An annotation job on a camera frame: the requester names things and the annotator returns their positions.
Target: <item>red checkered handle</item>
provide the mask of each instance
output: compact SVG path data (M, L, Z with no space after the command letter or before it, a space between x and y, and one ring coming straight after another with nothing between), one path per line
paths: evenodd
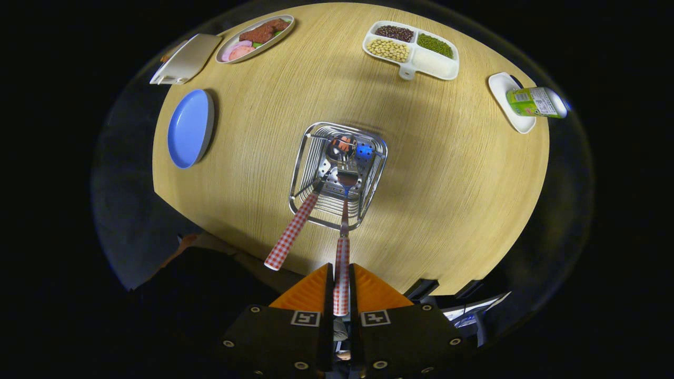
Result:
M275 271L278 271L278 269L281 268L281 265L283 265L283 262L290 252L290 248L295 242L295 238L297 238L297 235L302 230L302 227L304 227L304 224L307 223L309 214L317 201L318 192L314 190L314 192L311 192L309 197L304 200L302 205L300 205L297 213L295 213L295 217L290 220L288 227L281 235L281 238L278 239L278 242L276 242L276 246L274 246L272 252L269 253L267 260L264 261L265 266Z
M332 313L335 316L348 314L348 255L349 239L339 237L335 257L335 287L332 292Z

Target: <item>wire basket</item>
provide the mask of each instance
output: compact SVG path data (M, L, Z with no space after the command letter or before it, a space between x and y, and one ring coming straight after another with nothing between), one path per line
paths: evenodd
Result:
M296 213L313 191L313 184L334 166L334 161L326 156L326 148L339 134L350 134L358 142L356 152L348 163L349 169L359 174L358 183L348 193L348 230L352 231L363 222L386 164L388 149L378 136L329 122L309 126L302 135L297 152L288 205ZM335 170L328 176L308 221L339 230L343 204L344 188L337 181Z

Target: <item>white serving tray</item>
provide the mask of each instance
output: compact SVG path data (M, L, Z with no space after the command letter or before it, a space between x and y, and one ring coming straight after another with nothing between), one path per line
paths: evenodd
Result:
M505 117L510 121L510 125L521 134L531 132L531 129L536 125L536 117L520 116L510 107L510 103L506 98L506 92L510 90L519 90L520 86L510 77L507 72L499 72L489 77L489 89L491 94L499 103Z
M410 42L405 42L405 41L401 41L401 40L396 40L395 38L388 38L388 37L384 37L384 36L378 36L378 35L375 34L375 31L379 27L386 26L386 25L397 26L399 28L407 28L409 30L412 30L412 32L414 33L412 35L412 40ZM452 58L449 58L449 57L445 57L442 54L438 54L435 51L430 51L429 49L426 49L424 47L421 47L421 46L417 45L417 39L419 38L420 33L426 34L428 36L437 38L437 39L441 40L442 42L445 42L447 45L449 45L452 48L452 50L454 52L454 58L452 59ZM391 40L391 41L394 41L396 43L402 43L404 45L407 45L410 48L410 54L407 57L407 60L405 62L396 62L392 59L380 57L379 55L374 55L373 53L370 53L367 50L367 44L371 40L374 40L374 39L377 39L377 38L384 39L384 40ZM420 67L416 66L413 63L413 60L414 60L414 55L415 55L416 51L418 51L419 49L424 49L427 52L431 53L432 55L437 55L438 57L440 57L441 60L444 61L445 64L447 65L447 69L448 69L447 75L438 76L436 74L432 74L432 73L430 73L428 71L425 71L425 70L421 69ZM399 65L400 70L398 71L398 74L400 75L401 78L403 78L405 80L414 79L415 73L417 71L423 72L424 74L428 74L430 76L433 76L433 77L439 78L439 79L443 79L443 80L453 80L459 74L459 50L456 48L456 46L454 46L453 43L451 43L450 41L448 41L448 40L446 40L446 39L444 39L440 36L437 36L433 33L427 32L426 30L421 30L421 29L415 28L413 26L401 24L400 22L393 22L393 21L377 21L377 22L375 22L374 25L372 25L372 27L370 27L370 29L367 31L367 33L365 35L365 38L363 39L363 51L365 51L369 55L372 55L375 58L383 59L384 61L392 62L392 63L395 63L396 65Z
M283 30L278 36L275 36L274 38L270 39L269 41L264 43L262 46L256 48L255 50L251 51L250 53L248 53L248 54L246 54L242 57L236 58L232 61L225 62L220 58L221 54L224 53L224 51L227 50L228 47L230 47L231 45L234 45L235 43L237 43L239 41L240 35L242 35L245 32L248 32L250 30L253 30L253 29L257 28L258 26L264 24L267 21L276 20L277 18L280 18L281 20L285 20L285 21L290 20L290 25L288 25L288 28L285 28L285 30ZM257 54L260 54L261 52L265 51L266 49L269 49L270 47L277 44L280 40L285 38L285 36L287 36L290 33L290 31L295 27L295 24L296 24L295 18L292 17L289 14L282 14L282 15L278 15L278 16L274 16L274 17L264 19L260 22L256 22L253 25L250 25L250 26L246 27L245 29L243 29L242 31L236 33L232 38L228 39L227 42L225 42L218 49L218 52L215 54L215 60L218 63L236 63L236 62L246 60L248 58L255 57Z
M196 34L166 61L150 79L150 84L184 84L204 68L222 37Z

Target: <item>green can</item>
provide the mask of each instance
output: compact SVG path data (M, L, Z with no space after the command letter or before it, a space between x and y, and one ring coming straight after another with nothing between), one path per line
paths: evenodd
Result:
M520 116L563 119L568 113L566 103L547 87L510 90L506 92L505 98L512 110Z

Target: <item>blue plate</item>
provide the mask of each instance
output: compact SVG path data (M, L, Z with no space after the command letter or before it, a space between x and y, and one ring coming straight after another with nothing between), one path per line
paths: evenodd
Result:
M186 169L202 158L213 131L213 99L204 90L187 94L168 124L168 153L176 166Z

